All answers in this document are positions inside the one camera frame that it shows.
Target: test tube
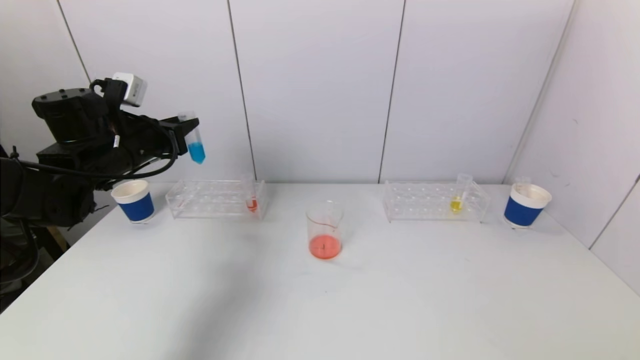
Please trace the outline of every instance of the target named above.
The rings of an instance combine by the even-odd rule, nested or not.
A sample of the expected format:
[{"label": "test tube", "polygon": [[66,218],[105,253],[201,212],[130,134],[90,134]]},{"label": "test tube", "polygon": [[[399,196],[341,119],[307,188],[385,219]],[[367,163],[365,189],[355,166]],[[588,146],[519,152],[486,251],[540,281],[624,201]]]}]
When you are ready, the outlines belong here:
[{"label": "test tube", "polygon": [[[184,111],[178,114],[178,120],[181,122],[195,119],[196,113],[194,111]],[[191,159],[198,164],[202,164],[205,158],[204,146],[202,145],[202,139],[200,138],[200,130],[196,127],[191,130],[185,137],[184,141],[187,143],[189,149],[189,155]]]},{"label": "test tube", "polygon": [[243,174],[240,177],[246,201],[246,208],[252,213],[258,210],[258,199],[255,195],[255,181],[253,179],[253,174]]},{"label": "test tube", "polygon": [[456,188],[454,189],[453,196],[451,197],[451,211],[454,214],[462,211],[465,203],[465,198],[469,191],[469,186],[473,182],[474,177],[467,174],[458,174],[458,180],[456,181]]}]

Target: blue cup label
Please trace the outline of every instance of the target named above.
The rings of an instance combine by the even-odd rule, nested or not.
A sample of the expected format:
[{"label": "blue cup label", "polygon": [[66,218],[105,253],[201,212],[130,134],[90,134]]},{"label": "blue cup label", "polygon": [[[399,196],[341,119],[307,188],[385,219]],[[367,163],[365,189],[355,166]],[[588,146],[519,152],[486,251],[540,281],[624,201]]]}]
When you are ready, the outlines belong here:
[{"label": "blue cup label", "polygon": [[151,193],[142,199],[129,204],[118,204],[131,221],[144,220],[154,214],[154,203],[151,201]]}]

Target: beaker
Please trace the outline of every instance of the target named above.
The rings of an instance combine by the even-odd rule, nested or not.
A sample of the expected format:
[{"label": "beaker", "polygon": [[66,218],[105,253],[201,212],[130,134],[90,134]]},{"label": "beaker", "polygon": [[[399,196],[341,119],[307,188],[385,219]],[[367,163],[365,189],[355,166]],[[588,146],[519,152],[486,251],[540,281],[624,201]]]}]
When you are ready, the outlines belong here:
[{"label": "beaker", "polygon": [[342,250],[340,222],[344,207],[335,201],[323,201],[307,210],[309,251],[319,259],[331,259]]}]

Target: glass beaker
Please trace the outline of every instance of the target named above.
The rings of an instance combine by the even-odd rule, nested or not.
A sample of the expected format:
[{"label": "glass beaker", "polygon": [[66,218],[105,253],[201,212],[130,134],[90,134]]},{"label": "glass beaker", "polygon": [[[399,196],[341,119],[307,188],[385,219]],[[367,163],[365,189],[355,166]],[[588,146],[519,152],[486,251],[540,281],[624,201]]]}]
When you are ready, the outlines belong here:
[{"label": "glass beaker", "polygon": [[307,210],[309,251],[319,259],[331,259],[342,250],[340,222],[344,207],[335,201],[323,201]]},{"label": "glass beaker", "polygon": [[451,211],[454,214],[462,211],[465,205],[465,197],[469,191],[469,186],[473,182],[474,177],[467,174],[458,174],[458,180],[456,181],[456,187],[451,197]]}]

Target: cup rim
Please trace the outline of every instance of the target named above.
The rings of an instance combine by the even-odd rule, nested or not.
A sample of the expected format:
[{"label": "cup rim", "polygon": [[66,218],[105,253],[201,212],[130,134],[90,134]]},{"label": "cup rim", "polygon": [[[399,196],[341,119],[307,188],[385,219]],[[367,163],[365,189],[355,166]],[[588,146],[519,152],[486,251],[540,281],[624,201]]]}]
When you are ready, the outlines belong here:
[{"label": "cup rim", "polygon": [[[318,206],[320,204],[327,204],[327,203],[333,204],[334,206],[339,206],[339,208],[340,208],[340,217],[338,218],[336,226],[333,226],[331,224],[324,224],[322,222],[317,222],[317,221],[313,220],[311,218],[311,216],[309,215],[309,212],[313,209],[314,206]],[[338,225],[342,221],[342,218],[344,218],[344,205],[342,205],[341,202],[337,202],[337,201],[333,201],[333,200],[325,200],[325,201],[321,201],[321,202],[316,202],[316,203],[313,203],[313,205],[311,205],[311,207],[307,208],[307,210],[305,211],[305,215],[307,216],[307,220],[311,221],[314,224],[330,226],[330,227],[336,229],[336,228],[338,228]]]},{"label": "cup rim", "polygon": [[[132,186],[136,186],[137,184],[142,184],[143,186],[135,192],[125,192],[126,188],[132,187]],[[141,179],[137,179],[137,180],[131,180],[131,181],[127,181],[126,183],[122,183],[118,186],[116,186],[115,188],[113,188],[113,190],[111,191],[111,196],[115,199],[115,200],[127,200],[130,199],[131,197],[137,196],[140,193],[145,192],[147,189],[149,188],[149,182],[146,180],[141,180]]]}]

